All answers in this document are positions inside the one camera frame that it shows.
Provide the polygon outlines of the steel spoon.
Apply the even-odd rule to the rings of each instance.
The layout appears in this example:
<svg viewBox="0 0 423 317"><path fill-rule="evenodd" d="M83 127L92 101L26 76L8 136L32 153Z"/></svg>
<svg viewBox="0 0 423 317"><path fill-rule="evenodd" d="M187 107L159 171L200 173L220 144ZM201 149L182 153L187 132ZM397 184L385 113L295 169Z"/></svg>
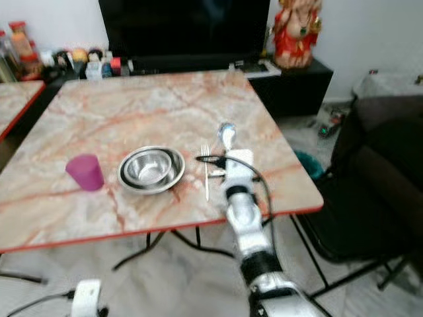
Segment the steel spoon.
<svg viewBox="0 0 423 317"><path fill-rule="evenodd" d="M232 151L235 148L237 127L234 123L222 123L217 131L218 139L223 145L223 153Z"/></svg>

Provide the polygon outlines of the steel fork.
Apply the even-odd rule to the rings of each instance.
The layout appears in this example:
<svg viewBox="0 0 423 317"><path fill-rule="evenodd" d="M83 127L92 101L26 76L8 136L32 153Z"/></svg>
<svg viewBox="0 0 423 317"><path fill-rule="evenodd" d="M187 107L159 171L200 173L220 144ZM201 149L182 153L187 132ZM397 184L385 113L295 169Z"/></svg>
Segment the steel fork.
<svg viewBox="0 0 423 317"><path fill-rule="evenodd" d="M210 146L208 144L203 144L202 148L200 148L200 156L209 156L210 154ZM205 197L206 201L210 201L210 184L209 184L209 171L208 171L208 163L204 159L202 159L202 163L204 164L204 190L205 190Z"/></svg>

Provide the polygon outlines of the steel plate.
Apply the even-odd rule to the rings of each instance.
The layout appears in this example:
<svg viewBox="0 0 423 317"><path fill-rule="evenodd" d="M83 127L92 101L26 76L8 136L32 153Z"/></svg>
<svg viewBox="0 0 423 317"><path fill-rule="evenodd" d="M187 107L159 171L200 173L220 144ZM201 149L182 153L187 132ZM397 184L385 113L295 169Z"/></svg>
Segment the steel plate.
<svg viewBox="0 0 423 317"><path fill-rule="evenodd" d="M153 149L164 150L168 154L170 154L170 156L172 156L173 162L174 162L174 167L173 167L173 172L171 173L171 177L169 179L167 179L166 182L163 182L163 184L155 186L155 187L151 187L151 188L137 188L137 187L133 187L133 186L127 184L127 182L125 182L123 180L123 178L121 178L121 175L119 175L119 168L121 167L122 163L133 152L144 151L144 150L153 150ZM119 184L121 184L121 186L123 188L125 188L125 190L129 190L130 192L137 193L137 194L159 194L161 192L165 192L165 191L169 190L169 188L172 188L175 184L177 184L177 182L180 181L180 179L182 178L182 175L184 175L185 159L184 159L184 157L182 156L181 153L179 153L176 150L173 150L172 148L167 148L167 147L164 147L164 146L144 146L142 148L138 148L137 150L135 150L133 152L130 152L130 154L128 154L126 157L124 157L123 160L121 160L121 163L119 163L118 169L116 171L116 175L117 175L117 179L119 181Z"/></svg>

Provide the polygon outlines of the steel bowl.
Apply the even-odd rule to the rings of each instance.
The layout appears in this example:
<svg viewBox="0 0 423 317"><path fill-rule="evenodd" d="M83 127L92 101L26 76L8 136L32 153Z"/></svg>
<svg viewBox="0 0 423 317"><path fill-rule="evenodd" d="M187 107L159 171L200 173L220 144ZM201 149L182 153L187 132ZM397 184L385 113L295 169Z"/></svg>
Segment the steel bowl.
<svg viewBox="0 0 423 317"><path fill-rule="evenodd" d="M133 187L151 188L166 182L173 167L172 156L164 150L136 151L122 163L119 175Z"/></svg>

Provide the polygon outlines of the white flat device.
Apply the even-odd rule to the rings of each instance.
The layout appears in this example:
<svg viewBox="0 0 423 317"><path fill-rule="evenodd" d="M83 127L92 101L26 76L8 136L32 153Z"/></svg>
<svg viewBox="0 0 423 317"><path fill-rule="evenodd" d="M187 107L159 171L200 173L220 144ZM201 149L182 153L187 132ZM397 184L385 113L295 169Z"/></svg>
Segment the white flat device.
<svg viewBox="0 0 423 317"><path fill-rule="evenodd" d="M241 71L248 79L265 78L279 76L283 72L278 69L269 59L259 59L258 61L235 61L227 68L229 71Z"/></svg>

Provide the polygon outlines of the black television cabinet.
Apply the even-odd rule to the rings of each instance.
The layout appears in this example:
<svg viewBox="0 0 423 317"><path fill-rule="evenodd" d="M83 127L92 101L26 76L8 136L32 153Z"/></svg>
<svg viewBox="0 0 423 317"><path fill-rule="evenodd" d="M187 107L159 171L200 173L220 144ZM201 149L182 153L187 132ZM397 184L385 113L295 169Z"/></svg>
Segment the black television cabinet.
<svg viewBox="0 0 423 317"><path fill-rule="evenodd" d="M305 69L250 78L250 84L273 118L317 114L329 88L332 69L313 60Z"/></svg>

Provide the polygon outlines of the black device with green light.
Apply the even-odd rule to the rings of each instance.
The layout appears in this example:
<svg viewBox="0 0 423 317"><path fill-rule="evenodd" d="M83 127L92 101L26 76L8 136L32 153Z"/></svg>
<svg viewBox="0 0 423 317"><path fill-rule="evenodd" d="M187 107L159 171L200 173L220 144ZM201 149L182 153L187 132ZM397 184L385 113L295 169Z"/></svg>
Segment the black device with green light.
<svg viewBox="0 0 423 317"><path fill-rule="evenodd" d="M335 135L341 128L350 108L338 104L324 104L314 118L305 125L313 130L318 138L327 139Z"/></svg>

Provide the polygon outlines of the pink plastic cup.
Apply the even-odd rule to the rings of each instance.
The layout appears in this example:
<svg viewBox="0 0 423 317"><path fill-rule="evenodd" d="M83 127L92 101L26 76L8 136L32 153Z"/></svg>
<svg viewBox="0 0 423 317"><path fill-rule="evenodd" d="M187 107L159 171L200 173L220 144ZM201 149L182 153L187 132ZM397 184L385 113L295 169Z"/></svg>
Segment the pink plastic cup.
<svg viewBox="0 0 423 317"><path fill-rule="evenodd" d="M65 166L65 171L87 192L100 190L105 184L99 160L94 154L73 157Z"/></svg>

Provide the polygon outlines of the black television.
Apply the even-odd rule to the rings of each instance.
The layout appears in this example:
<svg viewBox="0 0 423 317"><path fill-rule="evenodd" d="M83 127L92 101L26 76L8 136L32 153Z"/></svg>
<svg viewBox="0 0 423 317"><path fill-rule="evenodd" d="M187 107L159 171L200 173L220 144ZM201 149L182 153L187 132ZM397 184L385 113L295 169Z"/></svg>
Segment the black television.
<svg viewBox="0 0 423 317"><path fill-rule="evenodd" d="M271 0L98 0L109 48L126 57L259 54Z"/></svg>

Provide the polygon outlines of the red and gold statue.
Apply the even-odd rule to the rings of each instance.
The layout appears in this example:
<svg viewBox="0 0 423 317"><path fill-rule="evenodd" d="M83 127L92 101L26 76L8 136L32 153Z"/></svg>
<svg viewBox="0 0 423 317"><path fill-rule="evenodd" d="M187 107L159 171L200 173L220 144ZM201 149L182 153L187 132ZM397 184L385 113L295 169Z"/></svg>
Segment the red and gold statue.
<svg viewBox="0 0 423 317"><path fill-rule="evenodd" d="M278 0L280 11L272 28L274 63L280 69L304 69L321 32L323 0Z"/></svg>

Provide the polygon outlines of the black haired doll figurine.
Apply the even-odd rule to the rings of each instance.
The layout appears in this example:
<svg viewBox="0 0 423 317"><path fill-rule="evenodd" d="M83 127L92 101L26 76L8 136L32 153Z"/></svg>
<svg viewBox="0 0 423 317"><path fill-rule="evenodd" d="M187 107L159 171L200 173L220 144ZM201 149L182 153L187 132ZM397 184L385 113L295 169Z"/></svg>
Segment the black haired doll figurine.
<svg viewBox="0 0 423 317"><path fill-rule="evenodd" d="M85 78L88 81L101 81L103 79L104 54L100 49L91 49L88 54Z"/></svg>

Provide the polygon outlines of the orange headed figurine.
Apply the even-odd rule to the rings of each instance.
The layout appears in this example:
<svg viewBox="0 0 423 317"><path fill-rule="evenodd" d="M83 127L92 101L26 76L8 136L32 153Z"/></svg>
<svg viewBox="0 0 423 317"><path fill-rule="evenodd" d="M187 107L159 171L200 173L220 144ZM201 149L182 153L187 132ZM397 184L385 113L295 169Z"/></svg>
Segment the orange headed figurine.
<svg viewBox="0 0 423 317"><path fill-rule="evenodd" d="M89 54L84 48L75 48L69 50L69 59L71 60L74 69L81 69L88 63Z"/></svg>

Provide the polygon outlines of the grey cloth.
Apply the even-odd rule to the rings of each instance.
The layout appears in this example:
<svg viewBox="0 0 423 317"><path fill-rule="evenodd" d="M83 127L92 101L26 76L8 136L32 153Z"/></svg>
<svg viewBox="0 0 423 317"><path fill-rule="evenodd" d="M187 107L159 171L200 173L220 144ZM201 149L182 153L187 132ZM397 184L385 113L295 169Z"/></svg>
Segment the grey cloth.
<svg viewBox="0 0 423 317"><path fill-rule="evenodd" d="M371 70L352 88L353 101L362 98L423 96L423 73Z"/></svg>

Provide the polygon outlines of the marble pattern side table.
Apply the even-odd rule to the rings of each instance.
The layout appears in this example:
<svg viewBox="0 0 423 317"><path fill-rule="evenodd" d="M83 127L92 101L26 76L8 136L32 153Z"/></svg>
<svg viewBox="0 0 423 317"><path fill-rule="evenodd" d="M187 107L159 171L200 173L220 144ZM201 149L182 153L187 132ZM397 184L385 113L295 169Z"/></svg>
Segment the marble pattern side table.
<svg viewBox="0 0 423 317"><path fill-rule="evenodd" d="M0 140L8 136L45 87L44 81L0 84Z"/></svg>

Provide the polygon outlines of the clear bottle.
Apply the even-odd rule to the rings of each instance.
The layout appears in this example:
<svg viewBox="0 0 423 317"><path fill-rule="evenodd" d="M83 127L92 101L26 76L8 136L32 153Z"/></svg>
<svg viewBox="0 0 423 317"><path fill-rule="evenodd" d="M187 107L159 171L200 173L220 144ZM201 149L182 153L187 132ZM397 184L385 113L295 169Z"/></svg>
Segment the clear bottle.
<svg viewBox="0 0 423 317"><path fill-rule="evenodd" d="M15 57L15 54L13 53L11 42L4 30L0 30L0 43L2 58L11 77L10 81L17 82L19 80L17 57Z"/></svg>

